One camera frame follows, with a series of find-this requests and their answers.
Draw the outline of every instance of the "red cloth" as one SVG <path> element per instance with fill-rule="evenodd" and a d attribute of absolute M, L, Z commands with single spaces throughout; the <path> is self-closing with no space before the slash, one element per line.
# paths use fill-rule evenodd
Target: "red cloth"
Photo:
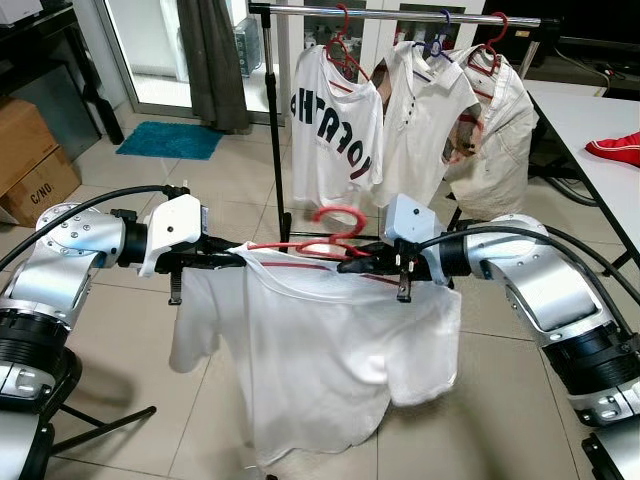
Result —
<path fill-rule="evenodd" d="M 589 142 L 585 148 L 598 157 L 640 167 L 640 132 L 628 137 Z"/>

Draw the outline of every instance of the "blue bath mat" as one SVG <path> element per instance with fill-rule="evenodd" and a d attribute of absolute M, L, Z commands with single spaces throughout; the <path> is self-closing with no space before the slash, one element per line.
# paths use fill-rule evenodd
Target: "blue bath mat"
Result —
<path fill-rule="evenodd" d="M 208 160 L 223 135 L 199 125 L 143 122 L 120 145 L 116 153 Z"/>

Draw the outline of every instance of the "gray curtain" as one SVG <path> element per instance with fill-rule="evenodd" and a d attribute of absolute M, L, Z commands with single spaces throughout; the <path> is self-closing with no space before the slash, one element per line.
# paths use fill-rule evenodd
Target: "gray curtain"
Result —
<path fill-rule="evenodd" d="M 218 130 L 244 130 L 249 114 L 225 0 L 178 0 L 193 113 Z"/>

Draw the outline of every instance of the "white table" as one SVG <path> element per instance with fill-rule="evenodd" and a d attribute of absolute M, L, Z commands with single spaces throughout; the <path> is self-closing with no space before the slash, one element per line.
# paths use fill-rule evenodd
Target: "white table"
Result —
<path fill-rule="evenodd" d="M 530 92 L 541 117 L 555 131 L 569 159 L 640 267 L 640 168 L 587 152 L 592 140 L 620 138 L 640 130 L 640 102 L 566 93 Z"/>

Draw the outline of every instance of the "clothing rack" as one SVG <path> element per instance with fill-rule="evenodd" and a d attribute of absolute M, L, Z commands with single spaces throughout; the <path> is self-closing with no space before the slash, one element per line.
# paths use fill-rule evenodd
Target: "clothing rack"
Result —
<path fill-rule="evenodd" d="M 276 76 L 273 72 L 273 53 L 271 49 L 271 15 L 302 15 L 308 17 L 343 17 L 344 11 L 331 7 L 296 7 L 288 5 L 271 5 L 268 3 L 252 3 L 249 1 L 249 13 L 259 14 L 262 21 L 264 37 L 264 58 L 266 71 L 265 85 L 267 87 L 267 99 L 269 102 L 269 124 L 271 126 L 271 143 L 273 147 L 273 167 L 276 183 L 276 200 L 278 202 L 278 224 L 280 229 L 280 242 L 288 242 L 290 236 L 301 237 L 327 237 L 330 234 L 314 232 L 292 232 L 291 213 L 284 210 L 284 197 L 282 192 L 282 165 L 280 163 L 280 135 L 278 132 L 278 111 L 276 104 Z M 362 18 L 372 20 L 403 20 L 410 22 L 447 23 L 447 16 L 436 12 L 409 12 L 394 10 L 351 10 L 350 18 Z M 471 23 L 475 25 L 502 26 L 503 19 L 493 15 L 467 15 L 452 13 L 450 23 Z M 524 78 L 545 35 L 550 35 L 557 30 L 559 21 L 555 19 L 508 17 L 509 27 L 534 29 L 531 35 L 529 48 L 518 69 L 520 78 Z M 378 240 L 377 236 L 360 235 L 354 238 L 364 240 Z"/>

